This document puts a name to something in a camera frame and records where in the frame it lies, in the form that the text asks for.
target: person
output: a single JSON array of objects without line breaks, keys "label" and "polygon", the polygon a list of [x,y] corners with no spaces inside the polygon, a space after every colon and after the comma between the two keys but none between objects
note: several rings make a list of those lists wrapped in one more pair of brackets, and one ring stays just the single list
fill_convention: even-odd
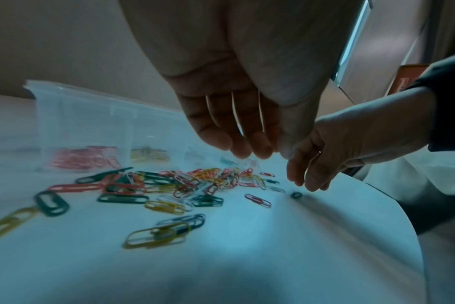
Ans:
[{"label": "person", "polygon": [[[120,1],[199,137],[239,158],[279,151],[289,159],[288,179],[310,191],[328,189],[347,167],[388,161],[430,140],[434,150],[455,147],[453,96],[443,89],[455,88],[455,57],[428,69],[427,82],[315,122],[362,3]],[[443,66],[447,73],[428,76]]]}]

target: yellow paper clips in container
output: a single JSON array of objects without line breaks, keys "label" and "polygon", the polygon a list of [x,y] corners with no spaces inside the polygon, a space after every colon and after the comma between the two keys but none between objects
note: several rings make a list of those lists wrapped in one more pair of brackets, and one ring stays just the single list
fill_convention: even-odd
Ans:
[{"label": "yellow paper clips in container", "polygon": [[151,209],[152,211],[159,211],[176,215],[181,215],[186,212],[186,207],[184,205],[159,200],[147,201],[144,207]]},{"label": "yellow paper clips in container", "polygon": [[38,211],[36,207],[22,208],[0,219],[0,237],[30,220]]},{"label": "yellow paper clips in container", "polygon": [[178,238],[179,242],[175,243],[182,243],[189,232],[191,232],[191,226],[185,222],[138,230],[127,236],[123,247],[126,249],[153,248],[169,244]]}]

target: floor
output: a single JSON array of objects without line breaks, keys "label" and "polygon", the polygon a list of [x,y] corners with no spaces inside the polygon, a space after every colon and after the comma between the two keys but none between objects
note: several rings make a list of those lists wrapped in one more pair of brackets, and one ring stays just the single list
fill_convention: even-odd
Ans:
[{"label": "floor", "polygon": [[432,304],[455,304],[455,219],[419,236]]}]

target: tabletop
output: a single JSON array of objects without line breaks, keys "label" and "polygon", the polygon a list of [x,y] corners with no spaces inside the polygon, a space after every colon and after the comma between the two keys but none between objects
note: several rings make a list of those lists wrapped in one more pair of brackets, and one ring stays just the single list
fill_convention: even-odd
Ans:
[{"label": "tabletop", "polygon": [[[35,141],[16,143],[35,138],[26,120],[11,120],[9,134],[0,130],[0,218],[33,206],[47,187],[86,175],[39,171]],[[124,249],[123,242],[174,215],[99,203],[99,193],[63,193],[67,213],[38,214],[0,238],[0,303],[426,302],[418,239],[394,200],[342,174],[328,191],[308,193],[286,180],[285,165],[275,156],[260,161],[256,173],[275,175],[286,193],[225,191],[222,207],[191,212],[206,215],[203,227],[158,248]],[[170,169],[197,168],[182,162]],[[300,199],[290,197],[296,191]]]}]

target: pile of paper clips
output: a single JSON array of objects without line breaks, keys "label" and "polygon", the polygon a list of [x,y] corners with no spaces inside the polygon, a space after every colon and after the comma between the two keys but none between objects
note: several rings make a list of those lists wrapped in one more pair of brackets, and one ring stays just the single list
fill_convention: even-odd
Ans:
[{"label": "pile of paper clips", "polygon": [[[240,171],[239,168],[197,169],[191,172],[127,172],[132,169],[123,168],[96,175],[82,177],[74,184],[54,185],[34,196],[36,207],[20,209],[0,220],[0,236],[16,228],[32,218],[38,211],[49,217],[65,214],[70,206],[58,193],[74,193],[101,191],[97,198],[102,203],[143,204],[152,211],[174,215],[183,215],[196,207],[221,207],[224,199],[215,196],[237,186],[259,188],[285,193],[283,189],[270,184],[279,184],[271,179],[263,179],[253,174],[251,168]],[[260,173],[267,177],[273,174]],[[158,195],[156,200],[148,195]],[[252,202],[271,208],[271,203],[246,194],[245,198]],[[124,242],[125,248],[153,247],[167,243],[177,243],[186,235],[204,225],[206,216],[195,214],[164,220],[153,228],[131,233]],[[133,235],[148,233],[143,242],[133,241]]]}]

